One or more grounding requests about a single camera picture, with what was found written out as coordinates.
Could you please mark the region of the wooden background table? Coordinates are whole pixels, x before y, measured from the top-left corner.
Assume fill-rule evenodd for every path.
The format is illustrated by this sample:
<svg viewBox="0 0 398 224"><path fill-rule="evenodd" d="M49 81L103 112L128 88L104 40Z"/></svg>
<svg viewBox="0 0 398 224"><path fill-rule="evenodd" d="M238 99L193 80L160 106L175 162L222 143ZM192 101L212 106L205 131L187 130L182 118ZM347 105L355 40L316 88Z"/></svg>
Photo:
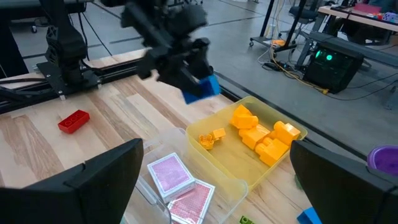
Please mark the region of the wooden background table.
<svg viewBox="0 0 398 224"><path fill-rule="evenodd" d="M327 14L330 16L341 17L341 18L347 19L349 21L355 21L355 22L359 22L362 24L367 24L370 26L398 32L398 24L396 24L396 23L380 21L380 20L374 19L372 17L364 16L361 14L356 14L356 13L354 13L354 11L348 12L348 11L343 11L343 10L334 10L331 6L323 6L318 9L318 13L319 14Z"/></svg>

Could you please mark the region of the yellow wedge toy block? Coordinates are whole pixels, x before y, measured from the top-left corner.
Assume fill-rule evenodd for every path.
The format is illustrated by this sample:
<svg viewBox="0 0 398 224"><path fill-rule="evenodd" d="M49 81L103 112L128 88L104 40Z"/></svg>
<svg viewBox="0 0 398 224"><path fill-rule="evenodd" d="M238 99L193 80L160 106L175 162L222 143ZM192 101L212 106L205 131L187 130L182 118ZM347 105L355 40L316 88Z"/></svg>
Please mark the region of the yellow wedge toy block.
<svg viewBox="0 0 398 224"><path fill-rule="evenodd" d="M251 129L259 124L259 119L254 116L245 106L239 105L233 112L233 116L229 121L238 129Z"/></svg>

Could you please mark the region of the blue heart toy block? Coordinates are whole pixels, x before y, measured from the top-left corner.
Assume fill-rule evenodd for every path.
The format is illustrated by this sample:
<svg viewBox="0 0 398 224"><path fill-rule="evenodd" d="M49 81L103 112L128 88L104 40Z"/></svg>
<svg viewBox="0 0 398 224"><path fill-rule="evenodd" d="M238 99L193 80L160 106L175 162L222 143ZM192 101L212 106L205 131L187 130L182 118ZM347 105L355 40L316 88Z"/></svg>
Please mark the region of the blue heart toy block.
<svg viewBox="0 0 398 224"><path fill-rule="evenodd" d="M189 105L196 101L216 96L221 93L220 84L218 83L215 74L212 74L206 78L201 79L198 84L200 89L202 90L202 94L200 96L195 96L187 91L182 91L182 96L186 104Z"/></svg>

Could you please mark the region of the black computer tower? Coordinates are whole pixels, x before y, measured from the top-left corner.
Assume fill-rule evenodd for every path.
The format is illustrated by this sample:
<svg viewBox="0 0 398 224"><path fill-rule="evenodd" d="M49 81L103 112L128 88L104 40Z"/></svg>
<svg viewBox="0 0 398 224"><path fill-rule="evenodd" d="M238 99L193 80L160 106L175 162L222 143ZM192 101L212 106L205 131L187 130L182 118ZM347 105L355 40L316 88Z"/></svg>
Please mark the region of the black computer tower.
<svg viewBox="0 0 398 224"><path fill-rule="evenodd" d="M336 94L345 90L363 64L364 55L336 44L318 44L303 80Z"/></svg>

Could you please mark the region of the black rolling stand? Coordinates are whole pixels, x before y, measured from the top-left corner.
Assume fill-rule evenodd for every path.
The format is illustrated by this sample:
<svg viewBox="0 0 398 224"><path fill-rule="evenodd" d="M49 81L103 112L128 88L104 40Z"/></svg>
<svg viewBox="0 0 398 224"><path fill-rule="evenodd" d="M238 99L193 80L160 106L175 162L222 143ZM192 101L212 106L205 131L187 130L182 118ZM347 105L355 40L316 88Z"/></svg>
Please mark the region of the black rolling stand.
<svg viewBox="0 0 398 224"><path fill-rule="evenodd" d="M266 16L264 18L264 22L262 24L261 33L258 37L251 37L249 39L249 47L252 47L254 45L254 43L257 42L258 44L268 47L270 50L274 50L275 53L282 52L285 50L295 49L297 47L297 44L295 43L295 41L292 40L292 37L293 37L293 34L295 33L295 31L297 31L297 35L299 35L299 33L300 33L299 30L296 30L296 26L299 23L299 20L301 19L301 15L303 14L303 10L304 10L306 1L307 0L300 0L298 9L297 9L297 13L294 14L294 21L291 25L291 28L288 30L288 36L285 39L284 45L273 47L273 45L272 45L273 38L272 37L267 38L265 36L265 32L266 32L267 26L269 25L269 19L271 18L271 12L272 12L272 9L274 7L274 2L275 2L275 0L271 0L269 3L269 7L267 10Z"/></svg>

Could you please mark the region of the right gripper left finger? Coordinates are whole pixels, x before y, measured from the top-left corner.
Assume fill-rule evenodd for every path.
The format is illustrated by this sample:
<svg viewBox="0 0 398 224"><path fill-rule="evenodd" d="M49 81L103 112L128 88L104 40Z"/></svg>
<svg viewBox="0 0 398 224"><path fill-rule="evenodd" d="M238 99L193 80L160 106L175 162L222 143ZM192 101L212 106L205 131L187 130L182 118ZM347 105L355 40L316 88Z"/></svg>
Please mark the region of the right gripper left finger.
<svg viewBox="0 0 398 224"><path fill-rule="evenodd" d="M0 187L0 224L119 224L143 155L136 138L27 187Z"/></svg>

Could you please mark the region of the purple plastic bucket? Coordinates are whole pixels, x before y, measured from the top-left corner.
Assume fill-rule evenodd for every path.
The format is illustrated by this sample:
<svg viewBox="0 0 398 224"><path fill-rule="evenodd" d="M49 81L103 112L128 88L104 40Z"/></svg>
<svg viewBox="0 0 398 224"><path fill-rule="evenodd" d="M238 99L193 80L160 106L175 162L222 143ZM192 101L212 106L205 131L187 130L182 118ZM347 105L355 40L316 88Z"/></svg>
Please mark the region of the purple plastic bucket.
<svg viewBox="0 0 398 224"><path fill-rule="evenodd" d="M398 146L385 145L374 148L367 157L368 166L398 177Z"/></svg>

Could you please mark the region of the red toy brick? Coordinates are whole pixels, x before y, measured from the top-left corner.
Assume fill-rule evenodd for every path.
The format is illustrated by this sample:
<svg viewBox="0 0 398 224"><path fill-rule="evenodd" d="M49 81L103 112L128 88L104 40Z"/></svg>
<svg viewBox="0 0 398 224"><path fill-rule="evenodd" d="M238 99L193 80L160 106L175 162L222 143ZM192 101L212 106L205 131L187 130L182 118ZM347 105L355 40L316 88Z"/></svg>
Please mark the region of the red toy brick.
<svg viewBox="0 0 398 224"><path fill-rule="evenodd" d="M80 129L85 123L90 120L89 113L77 110L70 116L58 123L59 130L67 134L72 134L76 130Z"/></svg>

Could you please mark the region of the small clear plastic bin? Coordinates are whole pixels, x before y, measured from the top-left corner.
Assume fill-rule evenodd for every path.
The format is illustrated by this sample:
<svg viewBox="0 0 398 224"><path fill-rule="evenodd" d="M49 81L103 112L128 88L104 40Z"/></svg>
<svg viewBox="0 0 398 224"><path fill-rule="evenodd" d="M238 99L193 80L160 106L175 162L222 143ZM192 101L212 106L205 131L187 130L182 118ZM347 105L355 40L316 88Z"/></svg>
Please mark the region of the small clear plastic bin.
<svg viewBox="0 0 398 224"><path fill-rule="evenodd" d="M248 194L247 183L222 173L212 163L205 149L187 136L184 130L173 128L151 140L144 141L140 176L157 196L160 194L147 165L173 152L179 156L195 178L215 186L210 207L204 216L204 224L223 224Z"/></svg>

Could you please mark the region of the yellow translucent plastic bin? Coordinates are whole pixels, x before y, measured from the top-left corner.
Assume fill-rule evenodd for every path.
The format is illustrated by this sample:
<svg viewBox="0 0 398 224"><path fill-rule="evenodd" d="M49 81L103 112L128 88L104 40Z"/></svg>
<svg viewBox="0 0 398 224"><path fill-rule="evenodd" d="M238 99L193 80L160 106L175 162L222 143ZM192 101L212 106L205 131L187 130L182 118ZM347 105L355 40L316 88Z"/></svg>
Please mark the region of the yellow translucent plastic bin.
<svg viewBox="0 0 398 224"><path fill-rule="evenodd" d="M253 96L247 96L188 126L187 135L199 145L199 135L211 134L213 130L224 128L226 136L215 141L213 149L206 150L206 152L210 156L212 163L220 171L228 177L245 180L248 188L252 190L289 155L290 146L288 151L272 167L263 163L259 159L259 154L255 152L255 148L252 150L242 142L242 137L239 135L240 129L229 123L234 110L239 105L245 106L254 116L258 117L260 125L271 131L265 138L276 139L274 124L277 121L290 123L297 128L301 132L297 140L303 140L308 131L298 122Z"/></svg>

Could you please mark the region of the large blue toy brick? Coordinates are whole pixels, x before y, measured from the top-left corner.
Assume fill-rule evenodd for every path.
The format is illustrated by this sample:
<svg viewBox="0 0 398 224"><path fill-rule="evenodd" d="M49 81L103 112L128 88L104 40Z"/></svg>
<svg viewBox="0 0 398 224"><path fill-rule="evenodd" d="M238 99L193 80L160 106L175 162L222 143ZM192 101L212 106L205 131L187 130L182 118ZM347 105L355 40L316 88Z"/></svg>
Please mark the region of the large blue toy brick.
<svg viewBox="0 0 398 224"><path fill-rule="evenodd" d="M298 217L297 221L299 224L322 224L320 218L318 217L315 209L310 207L304 210Z"/></svg>

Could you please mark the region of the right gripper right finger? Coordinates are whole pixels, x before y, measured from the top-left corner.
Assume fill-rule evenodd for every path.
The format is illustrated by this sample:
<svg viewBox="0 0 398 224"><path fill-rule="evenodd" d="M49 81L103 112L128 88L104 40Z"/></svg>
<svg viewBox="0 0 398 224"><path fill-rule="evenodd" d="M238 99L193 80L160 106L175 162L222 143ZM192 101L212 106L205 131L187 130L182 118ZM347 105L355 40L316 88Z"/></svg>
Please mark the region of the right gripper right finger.
<svg viewBox="0 0 398 224"><path fill-rule="evenodd" d="M398 177L304 141L290 160L322 224L398 224Z"/></svg>

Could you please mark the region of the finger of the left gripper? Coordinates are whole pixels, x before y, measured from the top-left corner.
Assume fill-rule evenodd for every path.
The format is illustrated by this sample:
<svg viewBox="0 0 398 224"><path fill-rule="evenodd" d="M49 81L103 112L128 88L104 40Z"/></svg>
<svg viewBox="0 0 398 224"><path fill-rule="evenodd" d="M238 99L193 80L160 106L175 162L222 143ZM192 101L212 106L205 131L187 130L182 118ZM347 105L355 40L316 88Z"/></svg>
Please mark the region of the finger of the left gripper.
<svg viewBox="0 0 398 224"><path fill-rule="evenodd" d="M174 86L195 96L202 96L203 90L201 86L185 67L165 67L157 71L159 74L158 82Z"/></svg>
<svg viewBox="0 0 398 224"><path fill-rule="evenodd" d="M199 80L213 74L213 67L209 64L207 53L210 40L199 38L193 42L194 57L192 61L193 76Z"/></svg>

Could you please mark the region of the black aluminium table frame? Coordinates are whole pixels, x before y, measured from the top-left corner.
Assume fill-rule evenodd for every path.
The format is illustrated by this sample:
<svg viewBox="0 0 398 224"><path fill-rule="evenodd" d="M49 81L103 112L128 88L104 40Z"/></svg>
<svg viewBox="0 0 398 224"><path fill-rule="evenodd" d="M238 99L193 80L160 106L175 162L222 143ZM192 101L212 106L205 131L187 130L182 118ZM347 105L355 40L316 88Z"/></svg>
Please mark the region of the black aluminium table frame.
<svg viewBox="0 0 398 224"><path fill-rule="evenodd" d="M89 71L94 71L94 73L99 78L98 83L105 84L114 82L116 80L120 80L123 78L131 77L136 74L136 64L138 63L138 59L130 60L127 62L117 63L115 65L106 66L103 68L91 68ZM258 98L263 103L271 106L278 112L283 115L292 118L294 121L303 125L304 127L310 129L317 135L321 136L324 139L332 142L338 147L344 149L350 154L356 156L357 158L365 161L367 159L367 155L350 145L338 140L334 136L322 131L316 126L308 123L307 121L301 119L300 117L288 112L287 110L277 106L273 102L263 98L257 93L249 90L248 88L242 86L238 82L226 77L225 75L216 72L215 75L240 89L241 91ZM61 96L61 94L50 85L47 81L46 77L43 78L17 78L12 77L10 80L0 81L0 84L11 84L11 83L22 83L28 82L27 86L17 87L17 88L6 88L0 87L0 114L4 114L7 112L15 111L21 108L25 108L28 106L36 105L38 103L43 103L45 101L53 100Z"/></svg>

